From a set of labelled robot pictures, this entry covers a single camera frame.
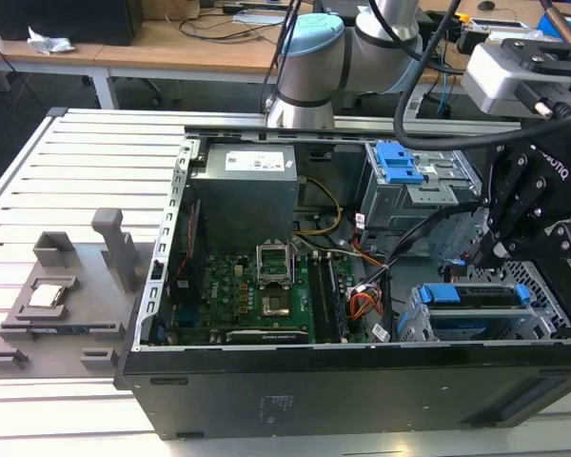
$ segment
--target black bracket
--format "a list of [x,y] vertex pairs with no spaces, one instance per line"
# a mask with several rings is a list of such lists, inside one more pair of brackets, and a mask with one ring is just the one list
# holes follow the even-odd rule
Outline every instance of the black bracket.
[[503,40],[502,49],[525,70],[571,76],[571,45],[509,38]]

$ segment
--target table leg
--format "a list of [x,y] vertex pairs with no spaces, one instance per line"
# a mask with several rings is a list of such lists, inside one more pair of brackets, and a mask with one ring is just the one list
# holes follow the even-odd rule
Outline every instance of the table leg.
[[102,109],[119,109],[112,79],[107,75],[94,75],[93,85]]

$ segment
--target case label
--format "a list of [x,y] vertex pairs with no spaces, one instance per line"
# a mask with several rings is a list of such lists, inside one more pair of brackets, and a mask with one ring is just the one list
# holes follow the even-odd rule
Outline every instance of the case label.
[[285,171],[284,154],[278,150],[232,150],[226,153],[227,171]]

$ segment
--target black metal case panel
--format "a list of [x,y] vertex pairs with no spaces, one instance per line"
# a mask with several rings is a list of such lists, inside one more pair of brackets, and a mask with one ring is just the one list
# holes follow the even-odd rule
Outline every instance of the black metal case panel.
[[571,368],[537,367],[127,379],[162,439],[511,427],[571,391]]

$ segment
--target computer case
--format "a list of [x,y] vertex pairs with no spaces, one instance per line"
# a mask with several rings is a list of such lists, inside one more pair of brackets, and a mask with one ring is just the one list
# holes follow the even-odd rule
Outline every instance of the computer case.
[[143,21],[140,0],[0,0],[4,40],[26,40],[30,27],[74,43],[128,46]]

